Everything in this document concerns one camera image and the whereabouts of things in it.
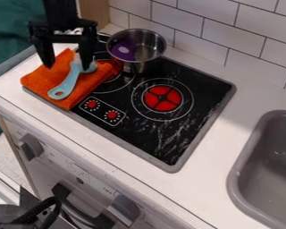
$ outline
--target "light blue spatula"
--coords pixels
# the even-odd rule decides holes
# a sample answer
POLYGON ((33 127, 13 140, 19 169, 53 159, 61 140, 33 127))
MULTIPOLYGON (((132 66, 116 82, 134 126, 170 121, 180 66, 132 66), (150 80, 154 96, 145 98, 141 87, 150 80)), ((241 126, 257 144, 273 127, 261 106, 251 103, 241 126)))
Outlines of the light blue spatula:
POLYGON ((62 100, 70 96, 73 92, 77 79, 81 73, 92 73, 97 70, 96 57, 93 56, 93 62, 90 64, 89 68, 84 71, 82 68, 80 54, 76 53, 74 60, 70 63, 71 70, 65 80, 57 87, 49 90, 47 95, 55 100, 62 100))

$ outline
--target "sink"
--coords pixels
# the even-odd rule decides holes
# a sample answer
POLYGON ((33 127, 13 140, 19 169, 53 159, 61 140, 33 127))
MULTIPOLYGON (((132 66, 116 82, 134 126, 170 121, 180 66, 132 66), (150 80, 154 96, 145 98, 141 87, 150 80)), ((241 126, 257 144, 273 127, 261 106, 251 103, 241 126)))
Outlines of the sink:
POLYGON ((286 111, 260 119, 229 173, 227 189, 242 212, 286 229, 286 111))

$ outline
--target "black stovetop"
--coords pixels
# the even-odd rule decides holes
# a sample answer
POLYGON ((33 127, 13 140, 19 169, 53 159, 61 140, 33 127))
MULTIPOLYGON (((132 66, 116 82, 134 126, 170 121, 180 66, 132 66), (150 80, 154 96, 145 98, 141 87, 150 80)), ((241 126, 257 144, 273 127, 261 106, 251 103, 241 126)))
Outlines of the black stovetop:
MULTIPOLYGON (((109 57, 104 45, 97 51, 97 59, 109 57)), ((124 72, 104 82, 71 111, 110 132, 133 153, 173 172, 232 94, 230 83, 162 58, 151 73, 124 72)))

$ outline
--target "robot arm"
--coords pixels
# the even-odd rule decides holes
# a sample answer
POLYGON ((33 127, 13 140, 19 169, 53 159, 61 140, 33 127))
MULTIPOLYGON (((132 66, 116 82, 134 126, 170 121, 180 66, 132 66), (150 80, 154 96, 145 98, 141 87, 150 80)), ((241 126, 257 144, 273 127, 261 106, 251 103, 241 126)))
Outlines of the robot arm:
POLYGON ((97 43, 97 23, 78 17, 75 0, 43 0, 47 21, 29 23, 30 41, 37 49, 43 64, 51 68, 55 63, 53 43, 78 43, 84 70, 93 60, 97 43), (60 35, 55 31, 83 28, 81 35, 60 35))

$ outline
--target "orange towel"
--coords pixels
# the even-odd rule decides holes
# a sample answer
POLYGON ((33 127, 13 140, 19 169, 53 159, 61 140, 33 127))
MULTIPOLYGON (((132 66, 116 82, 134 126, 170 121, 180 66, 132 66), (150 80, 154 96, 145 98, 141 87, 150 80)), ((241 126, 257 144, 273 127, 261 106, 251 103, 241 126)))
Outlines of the orange towel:
POLYGON ((74 54, 69 48, 65 49, 57 56, 55 64, 51 69, 41 65, 34 72, 23 76, 21 84, 51 103, 63 109, 70 110, 99 84, 108 79, 112 75, 113 69, 110 64, 99 64, 96 72, 80 75, 75 89, 70 96, 63 100, 50 98, 47 92, 64 81, 71 69, 70 62, 73 60, 74 54))

